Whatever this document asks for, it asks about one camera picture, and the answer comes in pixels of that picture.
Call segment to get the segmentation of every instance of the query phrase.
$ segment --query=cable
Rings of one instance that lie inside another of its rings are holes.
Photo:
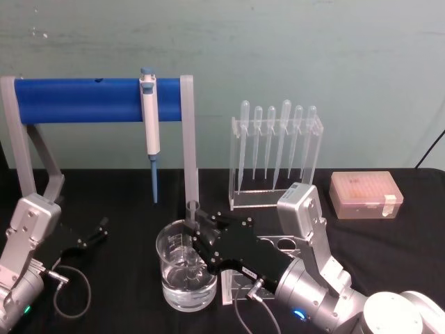
[[[73,320],[73,319],[78,319],[78,318],[82,317],[82,316],[88,311],[88,309],[90,308],[90,304],[91,304],[91,286],[90,286],[90,282],[88,282],[88,279],[86,278],[85,274],[84,274],[83,272],[81,272],[80,270],[78,270],[77,268],[70,267],[70,266],[58,265],[57,262],[54,264],[53,269],[54,269],[55,267],[59,267],[59,268],[63,268],[63,269],[68,269],[68,270],[77,272],[77,273],[83,278],[83,280],[84,280],[85,283],[86,283],[86,288],[87,288],[87,291],[88,291],[88,299],[87,299],[87,301],[86,301],[86,306],[85,306],[85,308],[83,309],[83,311],[80,312],[80,313],[77,314],[77,315],[67,315],[66,313],[62,312],[62,311],[60,310],[60,308],[58,307],[58,305],[57,305],[57,297],[58,297],[58,293],[59,293],[59,291],[60,291],[61,289],[58,288],[58,289],[56,290],[56,293],[54,294],[54,297],[53,297],[54,308],[56,309],[56,312],[57,312],[60,316],[66,318],[66,319],[71,319],[71,320]]]
[[[428,148],[428,150],[426,151],[426,153],[423,155],[422,159],[420,159],[420,161],[417,163],[416,165],[416,169],[419,168],[420,164],[423,162],[423,160],[425,160],[425,158],[430,154],[431,150],[436,146],[437,142],[440,141],[440,139],[444,136],[445,134],[445,130],[436,138],[436,140],[434,141],[434,143],[432,143],[432,145],[430,146],[430,148]]]
[[[241,318],[241,315],[239,314],[239,310],[238,310],[238,295],[239,295],[239,292],[241,291],[241,289],[243,289],[244,287],[245,287],[245,285],[240,285],[240,287],[236,291],[235,303],[234,303],[235,313],[236,313],[236,316],[238,317],[238,320],[241,322],[241,325],[243,325],[245,331],[248,332],[249,334],[253,334],[253,332],[249,329],[248,325],[246,325],[245,322],[243,321],[243,319]],[[263,301],[261,301],[259,303],[261,305],[263,305],[263,307],[266,309],[267,313],[269,314],[269,317],[272,319],[273,324],[275,325],[275,328],[277,329],[277,333],[281,334],[280,325],[278,324],[278,321],[274,317],[274,315],[273,315],[272,311],[270,310],[270,308]]]
[[[273,324],[275,325],[275,328],[277,329],[277,333],[281,334],[280,325],[278,324],[278,321],[274,317],[274,315],[273,315],[272,311],[270,310],[270,308],[263,301],[260,304],[264,306],[264,308],[266,309],[266,311],[269,314],[270,318],[272,319]]]
[[[236,316],[238,317],[239,322],[241,322],[241,325],[243,325],[245,331],[248,332],[249,334],[253,334],[252,331],[249,329],[248,325],[246,325],[245,322],[243,321],[243,318],[241,318],[241,315],[239,314],[239,311],[238,311],[238,295],[239,295],[239,292],[241,291],[241,289],[243,289],[244,286],[245,285],[240,285],[238,290],[236,291],[236,294],[235,294],[235,305],[234,305],[235,306],[235,313],[236,313]]]

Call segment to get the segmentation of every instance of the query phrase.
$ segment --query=box lid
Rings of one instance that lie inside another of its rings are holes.
[[[390,172],[333,172],[334,187],[342,205],[402,204],[403,195]]]

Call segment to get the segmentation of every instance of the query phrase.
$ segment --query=pink box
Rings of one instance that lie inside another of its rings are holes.
[[[333,172],[329,195],[339,219],[394,218],[403,203],[389,172]]]

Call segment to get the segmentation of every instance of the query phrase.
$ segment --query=black cord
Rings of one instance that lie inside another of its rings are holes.
[[[445,134],[445,130],[440,134],[440,136],[438,136],[436,138],[436,140],[434,141],[434,143],[430,146],[430,148],[428,148],[428,151],[426,151],[426,153],[423,155],[422,159],[420,159],[420,161],[417,163],[416,165],[416,169],[419,168],[420,164],[423,162],[423,160],[425,160],[425,158],[430,154],[431,150],[436,146],[437,142],[440,141],[440,139],[444,136]]]

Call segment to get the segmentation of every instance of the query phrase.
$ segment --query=plastic dropper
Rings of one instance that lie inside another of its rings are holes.
[[[245,140],[248,135],[249,111],[250,111],[249,101],[243,101],[241,103],[241,148],[239,151],[238,192],[241,190],[241,183],[243,183]]]
[[[270,106],[267,110],[267,139],[266,139],[266,156],[264,161],[264,179],[267,179],[267,166],[269,164],[270,143],[272,141],[273,125],[275,124],[276,110],[274,106]]]
[[[255,107],[254,112],[254,138],[253,138],[253,174],[252,180],[255,180],[255,170],[257,169],[258,160],[258,144],[259,144],[259,134],[261,132],[261,121],[263,119],[263,109],[260,106]]]
[[[314,126],[316,114],[317,108],[315,106],[310,106],[306,117],[305,144],[303,145],[300,179],[303,178],[303,172],[305,171],[307,153],[309,152],[309,146],[311,143],[312,127]]]
[[[284,100],[281,108],[280,118],[280,140],[278,141],[277,161],[275,162],[275,170],[273,172],[273,187],[277,185],[278,174],[280,173],[281,158],[283,155],[284,135],[286,134],[287,122],[289,121],[289,114],[291,112],[292,103],[289,100]]]
[[[295,147],[297,145],[297,137],[298,137],[298,132],[300,131],[300,124],[301,124],[302,116],[303,116],[303,107],[296,106],[295,111],[293,112],[293,120],[292,120],[293,134],[292,134],[292,141],[291,141],[291,151],[289,154],[289,169],[287,170],[287,178],[288,179],[291,176],[293,156],[295,154]]]

